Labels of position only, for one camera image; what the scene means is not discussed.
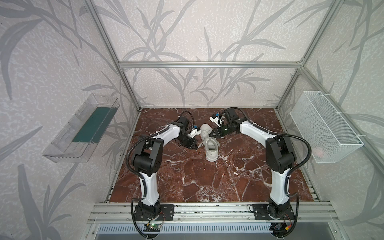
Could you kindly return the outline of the white sneaker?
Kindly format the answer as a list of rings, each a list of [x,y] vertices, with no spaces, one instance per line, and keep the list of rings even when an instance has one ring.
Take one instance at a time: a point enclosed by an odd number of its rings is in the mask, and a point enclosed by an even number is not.
[[[201,139],[206,151],[206,159],[209,162],[215,162],[218,159],[219,142],[216,138],[210,137],[213,131],[212,127],[208,124],[201,125]]]

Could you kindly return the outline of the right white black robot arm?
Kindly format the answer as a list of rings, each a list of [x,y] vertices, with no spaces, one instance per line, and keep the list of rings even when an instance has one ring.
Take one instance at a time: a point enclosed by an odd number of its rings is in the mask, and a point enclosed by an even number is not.
[[[276,220],[285,216],[291,207],[290,198],[299,195],[289,193],[290,177],[295,170],[310,159],[312,155],[310,143],[298,136],[270,131],[253,122],[243,109],[237,107],[227,108],[221,113],[213,114],[210,121],[217,125],[210,133],[210,137],[220,139],[232,133],[240,133],[265,147],[266,163],[272,171],[268,214]],[[307,147],[305,159],[297,165],[295,165],[297,156],[292,139],[301,141]]]

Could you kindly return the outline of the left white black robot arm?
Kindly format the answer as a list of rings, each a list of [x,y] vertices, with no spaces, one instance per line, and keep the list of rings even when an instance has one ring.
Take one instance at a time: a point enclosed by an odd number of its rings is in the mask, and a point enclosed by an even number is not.
[[[200,133],[200,128],[195,125],[195,118],[189,111],[183,111],[178,118],[166,124],[159,131],[148,136],[141,136],[133,144],[126,155],[126,166],[129,171],[139,177],[141,197],[132,199],[137,202],[132,210],[134,220],[155,220],[161,214],[160,194],[157,184],[164,146],[172,140],[177,140],[181,146],[196,150],[195,136]]]

